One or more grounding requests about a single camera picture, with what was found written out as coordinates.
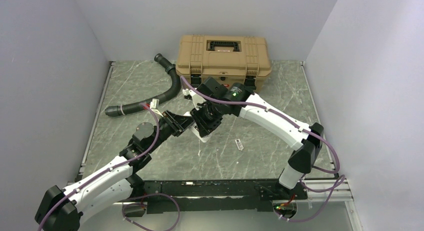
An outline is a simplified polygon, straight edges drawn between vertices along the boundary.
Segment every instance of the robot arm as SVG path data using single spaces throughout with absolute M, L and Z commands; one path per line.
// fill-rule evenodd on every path
M 253 93 L 241 83 L 235 83 L 228 90 L 213 78 L 208 78 L 196 91 L 186 90 L 184 94 L 185 98 L 191 96 L 190 99 L 193 100 L 196 107 L 196 112 L 192 111 L 191 115 L 198 124 L 198 132 L 201 137 L 209 135 L 216 129 L 221 123 L 222 115 L 231 114 L 255 122 L 286 142 L 294 151 L 278 178 L 279 184 L 285 188 L 285 191 L 287 189 L 292 190 L 305 174 L 311 172 L 322 144 L 320 140 L 302 130 L 310 131 L 322 137 L 324 128 L 319 123 L 309 126 L 307 123 L 290 117 L 264 101 L 257 93 Z M 290 122 L 269 110 L 291 120 L 299 128 L 295 128 Z
M 187 129 L 192 130 L 203 142 L 206 141 L 210 134 L 221 124 L 223 115 L 235 115 L 255 122 L 280 137 L 294 150 L 288 160 L 288 164 L 278 178 L 277 185 L 285 193 L 289 194 L 299 179 L 304 174 L 311 172 L 321 149 L 321 142 L 315 137 L 294 128 L 287 120 L 270 112 L 269 109 L 286 116 L 289 120 L 299 125 L 299 129 L 308 130 L 322 136 L 324 129 L 318 123 L 309 126 L 289 117 L 240 83 L 235 83 L 228 90 L 214 79 L 209 78 L 197 88 L 196 92 L 185 90 L 184 95 L 185 98 L 193 100 L 194 103 L 195 108 L 189 113 L 177 115 L 169 111 L 163 113 L 156 111 L 155 113 L 160 117 L 159 128 L 151 123 L 140 124 L 133 134 L 129 145 L 110 163 L 83 180 L 62 190 L 57 186 L 50 188 L 45 193 L 35 216 L 35 220 L 39 224 L 59 200 L 75 190 L 77 190 L 77 193 L 70 196 L 53 211 L 47 218 L 43 229 L 45 231 L 78 230 L 80 225 L 87 219 L 113 203 L 143 194 L 144 182 L 137 176 L 136 172 L 152 159 L 149 153 L 153 152 L 170 136 L 178 137 Z M 224 103 L 211 102 L 208 100 L 209 98 L 224 101 Z M 255 104 L 265 106 L 266 109 L 256 107 Z M 157 130 L 159 130 L 159 134 L 156 143 L 149 153 L 141 156 L 153 144 Z M 138 156 L 140 157 L 125 165 L 112 168 Z M 105 170 L 109 171 L 91 181 L 93 177 Z

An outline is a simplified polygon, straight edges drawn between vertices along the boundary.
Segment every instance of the case latch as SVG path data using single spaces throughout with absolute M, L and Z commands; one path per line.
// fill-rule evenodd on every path
M 246 78 L 244 79 L 244 86 L 246 86 L 247 88 L 251 90 L 256 90 L 255 82 L 256 82 L 256 76 L 247 75 Z
M 200 74 L 190 74 L 190 84 L 197 88 L 202 83 L 202 76 Z

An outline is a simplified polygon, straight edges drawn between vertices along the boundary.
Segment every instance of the hose connector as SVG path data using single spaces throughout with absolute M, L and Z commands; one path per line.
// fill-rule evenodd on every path
M 120 112 L 119 106 L 109 106 L 109 107 L 106 108 L 106 110 L 104 112 L 109 117 L 118 117 L 118 116 L 122 115 L 122 113 Z

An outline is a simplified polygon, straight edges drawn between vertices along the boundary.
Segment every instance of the label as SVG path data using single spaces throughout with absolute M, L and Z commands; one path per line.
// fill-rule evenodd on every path
M 238 150 L 242 151 L 244 149 L 242 141 L 240 140 L 240 138 L 237 138 L 235 141 L 235 144 L 237 145 Z

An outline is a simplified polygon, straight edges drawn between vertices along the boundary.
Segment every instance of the white plastic clip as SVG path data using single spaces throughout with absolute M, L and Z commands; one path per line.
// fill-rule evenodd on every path
M 159 99 L 152 98 L 150 102 L 150 109 L 155 110 L 158 108 L 158 105 L 159 105 Z
M 122 104 L 120 105 L 120 112 L 122 113 L 122 115 L 125 115 L 124 111 L 122 110 Z
M 183 94 L 184 96 L 190 95 L 190 89 L 188 89 L 188 88 L 183 89 L 183 90 L 182 90 L 182 94 Z

